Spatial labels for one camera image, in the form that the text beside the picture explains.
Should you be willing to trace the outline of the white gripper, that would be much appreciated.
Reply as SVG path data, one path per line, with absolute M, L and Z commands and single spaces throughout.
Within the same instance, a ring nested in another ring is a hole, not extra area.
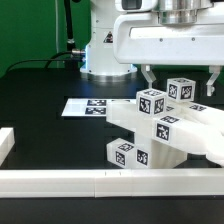
M 207 95 L 224 65 L 224 0 L 115 0 L 113 50 L 118 62 L 148 64 L 141 73 L 151 88 L 149 65 L 210 66 Z

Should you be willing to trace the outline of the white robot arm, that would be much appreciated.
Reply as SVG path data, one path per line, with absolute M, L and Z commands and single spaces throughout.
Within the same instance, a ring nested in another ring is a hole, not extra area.
M 90 0 L 86 69 L 121 64 L 207 66 L 207 94 L 224 68 L 224 0 Z

